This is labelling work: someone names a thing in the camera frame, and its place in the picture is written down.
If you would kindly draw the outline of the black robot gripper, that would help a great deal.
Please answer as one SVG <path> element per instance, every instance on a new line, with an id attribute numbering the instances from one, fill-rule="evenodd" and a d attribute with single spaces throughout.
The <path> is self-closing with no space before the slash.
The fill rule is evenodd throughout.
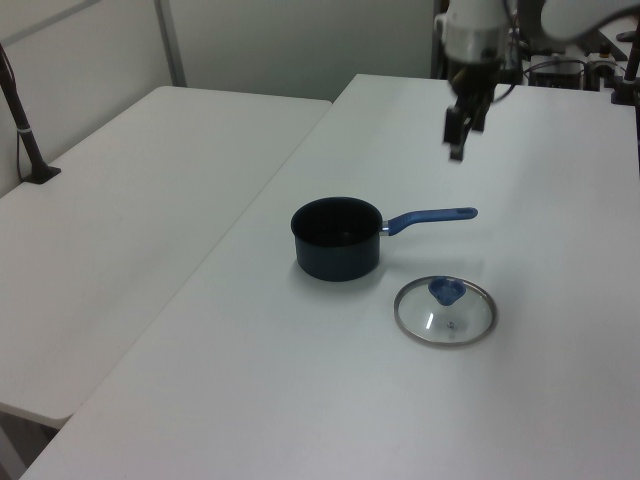
<path id="1" fill-rule="evenodd" d="M 483 63 L 448 60 L 447 80 L 456 96 L 456 104 L 446 110 L 443 143 L 449 146 L 451 161 L 463 161 L 470 129 L 484 132 L 500 68 L 500 60 Z"/>

